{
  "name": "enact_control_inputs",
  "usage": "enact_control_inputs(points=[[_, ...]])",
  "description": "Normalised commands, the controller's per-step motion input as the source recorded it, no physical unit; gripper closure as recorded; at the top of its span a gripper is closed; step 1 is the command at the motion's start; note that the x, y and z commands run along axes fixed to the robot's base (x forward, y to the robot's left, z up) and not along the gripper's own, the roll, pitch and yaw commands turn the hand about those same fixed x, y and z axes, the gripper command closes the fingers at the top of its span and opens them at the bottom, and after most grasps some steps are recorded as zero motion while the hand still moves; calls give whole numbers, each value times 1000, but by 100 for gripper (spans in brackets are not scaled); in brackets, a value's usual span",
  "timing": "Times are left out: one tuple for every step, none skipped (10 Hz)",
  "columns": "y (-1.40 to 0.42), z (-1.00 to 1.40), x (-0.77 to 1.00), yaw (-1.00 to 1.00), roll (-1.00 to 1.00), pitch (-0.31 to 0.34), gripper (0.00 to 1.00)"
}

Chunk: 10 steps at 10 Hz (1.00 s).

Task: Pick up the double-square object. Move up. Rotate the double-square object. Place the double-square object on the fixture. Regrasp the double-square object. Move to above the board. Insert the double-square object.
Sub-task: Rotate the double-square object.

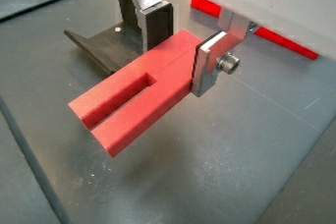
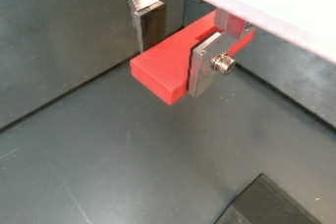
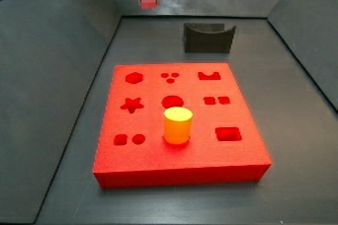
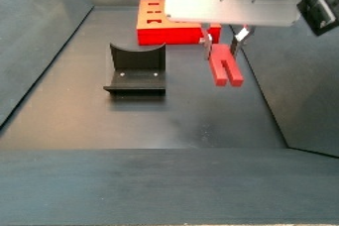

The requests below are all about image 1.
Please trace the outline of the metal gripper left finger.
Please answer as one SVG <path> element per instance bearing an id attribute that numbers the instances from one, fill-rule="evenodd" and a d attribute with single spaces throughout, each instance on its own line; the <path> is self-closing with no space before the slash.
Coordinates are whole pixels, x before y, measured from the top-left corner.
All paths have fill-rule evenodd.
<path id="1" fill-rule="evenodd" d="M 124 23 L 148 51 L 173 34 L 173 6 L 165 0 L 120 0 L 120 7 Z"/>

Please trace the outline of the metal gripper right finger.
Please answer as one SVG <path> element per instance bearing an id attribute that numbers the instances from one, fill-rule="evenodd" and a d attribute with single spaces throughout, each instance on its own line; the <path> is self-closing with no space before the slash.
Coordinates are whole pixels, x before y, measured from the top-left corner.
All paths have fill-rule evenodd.
<path id="1" fill-rule="evenodd" d="M 213 87 L 220 72 L 230 75 L 240 64 L 233 48 L 242 42 L 249 30 L 249 20 L 225 8 L 220 8 L 217 31 L 196 47 L 192 72 L 192 94 L 201 97 Z"/>

